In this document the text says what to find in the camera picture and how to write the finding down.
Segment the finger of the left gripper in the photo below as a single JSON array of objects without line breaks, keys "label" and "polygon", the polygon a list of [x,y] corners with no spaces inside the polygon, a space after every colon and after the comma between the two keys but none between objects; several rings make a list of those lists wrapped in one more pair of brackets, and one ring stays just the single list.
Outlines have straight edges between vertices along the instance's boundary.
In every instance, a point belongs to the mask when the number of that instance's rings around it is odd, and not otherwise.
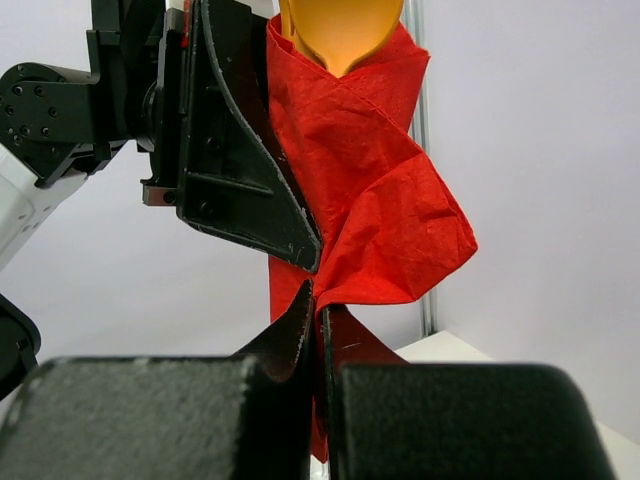
[{"label": "finger of the left gripper", "polygon": [[190,5],[177,214],[314,272],[321,236],[268,115],[266,26],[237,1]]}]

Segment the orange plastic spoon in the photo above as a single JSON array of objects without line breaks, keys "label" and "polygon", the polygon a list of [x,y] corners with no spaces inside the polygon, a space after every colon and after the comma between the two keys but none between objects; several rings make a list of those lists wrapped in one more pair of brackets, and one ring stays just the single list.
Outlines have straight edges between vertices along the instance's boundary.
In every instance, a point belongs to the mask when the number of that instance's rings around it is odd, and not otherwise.
[{"label": "orange plastic spoon", "polygon": [[392,37],[402,0],[296,0],[279,3],[282,35],[337,78],[371,57]]}]

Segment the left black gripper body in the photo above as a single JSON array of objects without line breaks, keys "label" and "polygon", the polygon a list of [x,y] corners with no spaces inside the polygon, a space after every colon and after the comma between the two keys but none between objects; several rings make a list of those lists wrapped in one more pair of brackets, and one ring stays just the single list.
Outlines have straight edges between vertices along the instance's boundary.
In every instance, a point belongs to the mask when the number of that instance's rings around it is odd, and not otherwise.
[{"label": "left black gripper body", "polygon": [[149,155],[143,179],[147,206],[178,200],[180,112],[190,1],[93,1],[87,32],[91,68],[99,75],[98,102],[110,113],[118,142],[133,140]]}]

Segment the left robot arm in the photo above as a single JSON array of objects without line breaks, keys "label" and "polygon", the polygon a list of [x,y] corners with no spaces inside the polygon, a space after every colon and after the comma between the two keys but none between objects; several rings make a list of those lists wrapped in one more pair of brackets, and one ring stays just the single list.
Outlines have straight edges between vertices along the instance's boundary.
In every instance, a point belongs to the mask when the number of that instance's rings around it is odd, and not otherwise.
[{"label": "left robot arm", "polygon": [[88,71],[1,78],[1,259],[128,142],[148,206],[318,269],[322,240],[267,113],[267,21],[237,1],[95,1]]}]

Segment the red paper napkin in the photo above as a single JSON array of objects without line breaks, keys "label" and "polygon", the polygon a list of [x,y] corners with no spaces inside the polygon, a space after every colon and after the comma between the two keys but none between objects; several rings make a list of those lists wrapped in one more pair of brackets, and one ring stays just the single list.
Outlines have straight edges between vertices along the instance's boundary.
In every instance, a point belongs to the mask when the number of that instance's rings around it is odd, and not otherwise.
[{"label": "red paper napkin", "polygon": [[337,78],[298,52],[281,28],[280,17],[266,27],[269,115],[323,250],[314,274],[270,259],[270,315],[284,314],[306,280],[318,309],[415,302],[426,255],[435,287],[478,248],[428,155],[430,238],[420,237],[416,177],[424,151],[409,129],[430,55],[398,26],[379,52]]}]

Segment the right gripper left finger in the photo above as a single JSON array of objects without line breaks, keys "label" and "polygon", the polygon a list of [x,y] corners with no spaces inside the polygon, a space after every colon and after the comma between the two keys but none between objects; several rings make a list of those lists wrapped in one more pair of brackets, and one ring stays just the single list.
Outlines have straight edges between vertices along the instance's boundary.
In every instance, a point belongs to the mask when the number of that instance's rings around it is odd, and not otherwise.
[{"label": "right gripper left finger", "polygon": [[234,479],[310,474],[315,304],[306,280],[275,322],[232,355],[243,360]]}]

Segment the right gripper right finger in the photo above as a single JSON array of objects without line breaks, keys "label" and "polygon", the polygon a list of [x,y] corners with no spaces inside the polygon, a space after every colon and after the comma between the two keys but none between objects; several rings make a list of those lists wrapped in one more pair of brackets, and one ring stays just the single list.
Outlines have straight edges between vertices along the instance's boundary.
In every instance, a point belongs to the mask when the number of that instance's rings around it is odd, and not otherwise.
[{"label": "right gripper right finger", "polygon": [[387,347],[365,327],[345,305],[330,305],[322,310],[321,358],[318,361],[316,419],[324,428],[328,478],[339,479],[337,384],[344,364],[406,365],[407,361]]}]

